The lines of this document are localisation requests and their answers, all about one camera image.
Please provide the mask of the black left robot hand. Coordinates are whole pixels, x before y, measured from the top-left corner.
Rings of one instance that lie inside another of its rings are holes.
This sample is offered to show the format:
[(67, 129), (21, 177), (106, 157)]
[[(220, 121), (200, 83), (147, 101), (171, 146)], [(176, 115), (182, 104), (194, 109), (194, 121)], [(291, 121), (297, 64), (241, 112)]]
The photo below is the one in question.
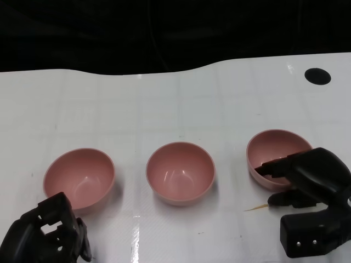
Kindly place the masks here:
[(1, 244), (1, 262), (91, 262), (87, 227), (63, 192), (13, 222)]

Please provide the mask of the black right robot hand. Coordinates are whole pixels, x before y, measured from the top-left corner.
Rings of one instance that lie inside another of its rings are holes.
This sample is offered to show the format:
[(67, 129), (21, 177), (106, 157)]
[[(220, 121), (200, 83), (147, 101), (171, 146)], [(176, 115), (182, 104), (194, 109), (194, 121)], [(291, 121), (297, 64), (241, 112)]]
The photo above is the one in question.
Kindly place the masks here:
[(318, 203), (350, 211), (350, 170), (331, 151), (318, 147), (263, 163), (255, 171), (260, 176), (285, 178), (293, 189), (273, 194), (272, 207), (313, 207)]

